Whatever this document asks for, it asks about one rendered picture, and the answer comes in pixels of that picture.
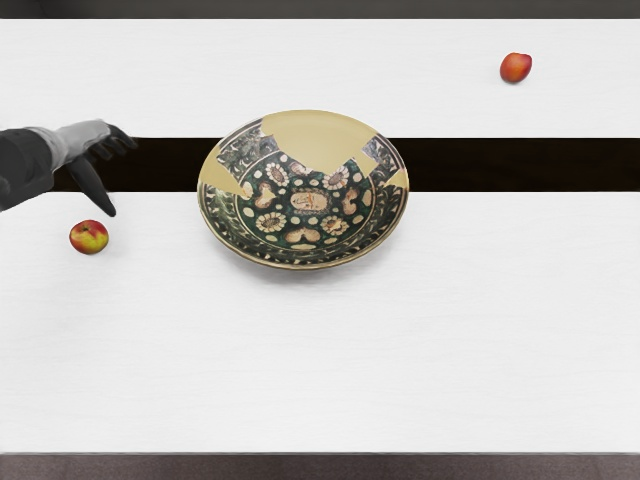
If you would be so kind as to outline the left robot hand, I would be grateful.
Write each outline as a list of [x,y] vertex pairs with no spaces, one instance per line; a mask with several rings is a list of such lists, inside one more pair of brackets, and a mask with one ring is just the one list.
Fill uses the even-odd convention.
[[47,144],[51,152],[51,172],[64,167],[80,190],[105,214],[116,215],[102,180],[93,167],[98,159],[110,160],[135,149],[137,142],[115,125],[102,120],[74,123],[56,130],[28,127]]

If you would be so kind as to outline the patterned ceramic plate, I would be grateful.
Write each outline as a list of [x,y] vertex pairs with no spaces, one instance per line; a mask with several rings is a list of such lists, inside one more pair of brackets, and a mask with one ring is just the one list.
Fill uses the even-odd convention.
[[197,184],[199,209],[230,250],[314,270],[380,245],[406,208],[409,175],[368,125],[320,110],[266,115],[219,141]]

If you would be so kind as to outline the red yellow apple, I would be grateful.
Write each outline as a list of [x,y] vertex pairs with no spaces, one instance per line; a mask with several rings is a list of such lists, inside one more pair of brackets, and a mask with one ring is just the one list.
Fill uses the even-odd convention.
[[109,242],[106,227],[96,220],[83,220],[74,225],[69,232],[71,246],[85,255],[101,252]]

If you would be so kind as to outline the red orange peach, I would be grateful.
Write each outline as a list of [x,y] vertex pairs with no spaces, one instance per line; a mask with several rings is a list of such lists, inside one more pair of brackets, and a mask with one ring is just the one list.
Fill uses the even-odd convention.
[[501,79],[516,84],[527,78],[532,69],[533,60],[529,54],[511,52],[502,60],[499,67]]

